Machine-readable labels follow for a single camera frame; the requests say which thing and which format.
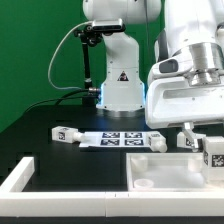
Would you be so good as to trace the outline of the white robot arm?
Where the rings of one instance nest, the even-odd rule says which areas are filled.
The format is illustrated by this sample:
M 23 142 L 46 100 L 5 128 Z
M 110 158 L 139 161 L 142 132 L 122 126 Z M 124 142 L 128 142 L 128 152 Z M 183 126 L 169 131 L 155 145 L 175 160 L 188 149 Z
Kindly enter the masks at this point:
M 103 37 L 107 76 L 97 108 L 115 115 L 145 111 L 152 129 L 178 127 L 191 147 L 200 124 L 224 121 L 224 0 L 83 0 L 89 29 Z M 128 24 L 165 17 L 148 83 L 139 78 L 139 45 Z

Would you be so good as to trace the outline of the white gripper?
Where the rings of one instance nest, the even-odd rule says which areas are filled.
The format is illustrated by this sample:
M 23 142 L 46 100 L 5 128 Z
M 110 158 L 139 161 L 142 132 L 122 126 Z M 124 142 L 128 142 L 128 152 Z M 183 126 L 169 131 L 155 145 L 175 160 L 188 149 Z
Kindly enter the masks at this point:
M 224 120 L 224 77 L 220 84 L 191 86 L 187 76 L 192 71 L 192 60 L 179 56 L 153 65 L 148 77 L 145 120 L 152 129 L 183 125 L 192 151 L 199 152 L 202 139 L 193 132 L 194 124 Z

